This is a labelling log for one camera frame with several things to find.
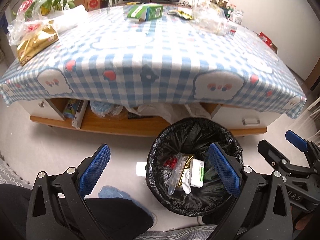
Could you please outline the white plastic bag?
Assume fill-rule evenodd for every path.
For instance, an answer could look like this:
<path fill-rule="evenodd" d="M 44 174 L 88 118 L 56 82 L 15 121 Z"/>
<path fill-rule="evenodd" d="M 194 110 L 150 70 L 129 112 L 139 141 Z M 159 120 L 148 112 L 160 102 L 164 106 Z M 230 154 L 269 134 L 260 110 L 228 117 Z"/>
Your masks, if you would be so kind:
<path fill-rule="evenodd" d="M 8 25 L 9 44 L 17 46 L 50 24 L 58 33 L 67 31 L 87 16 L 85 7 L 73 0 L 24 0 Z"/>

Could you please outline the colourful boxes on floor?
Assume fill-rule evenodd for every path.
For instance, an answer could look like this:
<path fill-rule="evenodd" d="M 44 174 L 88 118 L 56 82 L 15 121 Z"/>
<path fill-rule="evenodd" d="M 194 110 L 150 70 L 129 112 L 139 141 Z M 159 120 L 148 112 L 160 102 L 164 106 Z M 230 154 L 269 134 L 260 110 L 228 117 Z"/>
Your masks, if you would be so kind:
<path fill-rule="evenodd" d="M 260 32 L 259 38 L 266 44 L 268 45 L 276 54 L 278 53 L 278 48 L 276 45 L 272 43 L 272 40 L 267 37 L 263 32 Z"/>

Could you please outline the person's black trouser leg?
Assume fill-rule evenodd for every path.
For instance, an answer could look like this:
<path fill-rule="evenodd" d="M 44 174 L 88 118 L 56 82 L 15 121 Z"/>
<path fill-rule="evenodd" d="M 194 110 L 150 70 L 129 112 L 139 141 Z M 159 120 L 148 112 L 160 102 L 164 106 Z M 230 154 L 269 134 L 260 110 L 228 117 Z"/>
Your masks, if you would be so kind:
<path fill-rule="evenodd" d="M 135 239 L 152 226 L 152 215 L 129 199 L 1 185 L 1 239 Z"/>

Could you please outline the blue white milk carton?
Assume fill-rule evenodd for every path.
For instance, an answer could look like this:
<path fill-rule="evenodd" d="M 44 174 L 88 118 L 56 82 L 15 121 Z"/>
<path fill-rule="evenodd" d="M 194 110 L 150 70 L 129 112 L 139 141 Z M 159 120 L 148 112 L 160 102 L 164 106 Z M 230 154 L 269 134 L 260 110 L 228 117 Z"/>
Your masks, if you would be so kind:
<path fill-rule="evenodd" d="M 235 36 L 236 32 L 240 29 L 241 25 L 234 22 L 228 22 L 228 35 Z"/>

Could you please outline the gold snack bag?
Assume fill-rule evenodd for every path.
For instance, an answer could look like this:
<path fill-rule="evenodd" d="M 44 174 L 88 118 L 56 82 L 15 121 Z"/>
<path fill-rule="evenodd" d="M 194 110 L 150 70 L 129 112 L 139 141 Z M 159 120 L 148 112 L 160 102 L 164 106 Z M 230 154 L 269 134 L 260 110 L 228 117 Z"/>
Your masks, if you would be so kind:
<path fill-rule="evenodd" d="M 59 40 L 58 32 L 51 26 L 45 26 L 31 38 L 17 46 L 17 58 L 21 66 L 24 66 L 39 52 Z"/>

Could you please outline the blue bonsai planter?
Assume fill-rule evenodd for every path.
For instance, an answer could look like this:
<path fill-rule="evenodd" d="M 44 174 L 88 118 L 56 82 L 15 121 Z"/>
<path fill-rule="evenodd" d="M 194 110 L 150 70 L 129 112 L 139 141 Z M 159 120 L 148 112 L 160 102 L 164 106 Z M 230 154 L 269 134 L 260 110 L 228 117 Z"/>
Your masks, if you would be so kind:
<path fill-rule="evenodd" d="M 217 5 L 221 9 L 226 10 L 227 12 L 233 10 L 232 6 L 228 4 L 229 0 L 210 0 L 210 2 Z"/>

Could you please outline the small green carton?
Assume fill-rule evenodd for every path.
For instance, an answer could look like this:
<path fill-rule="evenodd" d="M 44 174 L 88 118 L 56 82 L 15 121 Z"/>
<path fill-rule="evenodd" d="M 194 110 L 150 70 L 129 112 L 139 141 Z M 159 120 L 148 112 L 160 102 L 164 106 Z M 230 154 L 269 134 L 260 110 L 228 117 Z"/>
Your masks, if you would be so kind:
<path fill-rule="evenodd" d="M 127 18 L 146 22 L 162 17 L 163 5 L 156 3 L 134 5 L 127 14 Z"/>

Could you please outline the white wooden coffee table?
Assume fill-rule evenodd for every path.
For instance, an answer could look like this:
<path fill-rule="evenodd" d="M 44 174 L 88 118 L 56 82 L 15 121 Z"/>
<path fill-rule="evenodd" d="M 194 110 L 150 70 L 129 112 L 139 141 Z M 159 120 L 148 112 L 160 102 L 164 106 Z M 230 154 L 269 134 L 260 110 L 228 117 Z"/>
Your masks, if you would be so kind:
<path fill-rule="evenodd" d="M 67 99 L 41 99 L 20 101 L 20 105 L 30 114 L 30 120 L 50 127 L 74 129 L 72 120 L 62 114 Z M 209 113 L 211 120 L 230 130 L 235 137 L 256 135 L 267 132 L 267 127 L 280 114 L 274 112 L 258 112 L 253 109 L 239 108 L 229 105 L 201 103 Z M 169 123 L 159 116 L 141 119 L 100 118 L 88 107 L 84 113 L 81 131 L 137 137 L 157 137 Z"/>

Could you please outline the blue checked tablecloth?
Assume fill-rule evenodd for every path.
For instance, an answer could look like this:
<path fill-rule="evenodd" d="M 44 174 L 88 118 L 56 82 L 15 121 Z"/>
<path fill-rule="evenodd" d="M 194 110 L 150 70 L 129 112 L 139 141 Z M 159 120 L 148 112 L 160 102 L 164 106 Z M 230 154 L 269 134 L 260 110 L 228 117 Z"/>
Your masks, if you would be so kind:
<path fill-rule="evenodd" d="M 220 36 L 163 14 L 129 19 L 130 7 L 94 11 L 26 65 L 1 78 L 1 98 L 75 98 L 137 107 L 221 103 L 300 115 L 306 97 L 289 68 L 257 35 L 237 25 Z"/>

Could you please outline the brown cardboard box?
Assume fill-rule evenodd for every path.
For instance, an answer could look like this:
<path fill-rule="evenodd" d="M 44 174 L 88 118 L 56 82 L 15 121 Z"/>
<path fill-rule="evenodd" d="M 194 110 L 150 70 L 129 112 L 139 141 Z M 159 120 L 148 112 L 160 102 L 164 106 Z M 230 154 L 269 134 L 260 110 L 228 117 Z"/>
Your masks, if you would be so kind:
<path fill-rule="evenodd" d="M 93 11 L 100 9 L 100 0 L 74 0 L 75 6 L 83 5 L 86 11 Z"/>

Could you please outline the white green carton box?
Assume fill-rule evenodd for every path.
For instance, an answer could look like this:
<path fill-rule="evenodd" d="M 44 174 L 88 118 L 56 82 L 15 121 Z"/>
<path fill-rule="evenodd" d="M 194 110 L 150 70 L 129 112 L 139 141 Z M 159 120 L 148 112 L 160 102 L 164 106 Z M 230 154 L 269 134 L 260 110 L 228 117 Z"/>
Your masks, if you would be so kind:
<path fill-rule="evenodd" d="M 190 162 L 190 186 L 201 188 L 204 180 L 204 161 L 192 159 Z"/>

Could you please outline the crumpled white tissue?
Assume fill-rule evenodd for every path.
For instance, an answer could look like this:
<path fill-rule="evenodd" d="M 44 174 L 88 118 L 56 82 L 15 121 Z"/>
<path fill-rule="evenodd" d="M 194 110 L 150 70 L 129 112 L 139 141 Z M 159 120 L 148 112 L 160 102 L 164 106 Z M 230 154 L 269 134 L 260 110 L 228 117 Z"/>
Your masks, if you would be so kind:
<path fill-rule="evenodd" d="M 190 178 L 190 176 L 189 176 L 189 174 L 187 174 L 187 173 L 186 173 L 186 174 L 183 176 L 183 178 L 182 178 L 182 185 L 181 185 L 181 187 L 182 187 L 183 191 L 184 191 L 186 194 L 191 193 L 191 186 L 190 186 L 190 183 L 189 183 L 189 178 Z"/>

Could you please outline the black lined trash bin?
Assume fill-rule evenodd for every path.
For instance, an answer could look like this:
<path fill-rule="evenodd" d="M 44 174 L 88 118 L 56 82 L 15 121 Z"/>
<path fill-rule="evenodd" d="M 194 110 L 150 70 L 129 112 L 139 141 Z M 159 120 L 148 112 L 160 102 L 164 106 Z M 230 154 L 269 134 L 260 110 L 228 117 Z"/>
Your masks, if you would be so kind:
<path fill-rule="evenodd" d="M 209 159 L 214 142 L 243 163 L 242 148 L 232 133 L 205 118 L 180 120 L 154 141 L 146 164 L 146 184 L 169 211 L 196 217 L 230 207 L 233 197 Z"/>

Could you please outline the yellow snack wrapper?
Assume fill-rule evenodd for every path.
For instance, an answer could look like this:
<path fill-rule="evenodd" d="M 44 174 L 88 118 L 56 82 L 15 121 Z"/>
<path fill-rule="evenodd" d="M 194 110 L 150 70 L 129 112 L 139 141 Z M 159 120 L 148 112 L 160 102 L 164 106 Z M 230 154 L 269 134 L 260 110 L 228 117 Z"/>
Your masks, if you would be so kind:
<path fill-rule="evenodd" d="M 193 20 L 193 11 L 190 8 L 178 7 L 177 9 L 171 9 L 168 11 L 168 15 L 177 16 L 183 20 Z"/>

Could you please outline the clear plastic bag with bowl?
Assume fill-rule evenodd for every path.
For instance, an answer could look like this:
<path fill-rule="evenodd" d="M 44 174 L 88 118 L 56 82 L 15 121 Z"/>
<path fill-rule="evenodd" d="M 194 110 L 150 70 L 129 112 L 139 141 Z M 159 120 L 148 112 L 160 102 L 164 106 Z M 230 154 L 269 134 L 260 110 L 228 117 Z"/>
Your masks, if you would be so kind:
<path fill-rule="evenodd" d="M 193 18 L 196 24 L 216 35 L 225 36 L 230 28 L 224 11 L 210 1 L 193 0 Z"/>

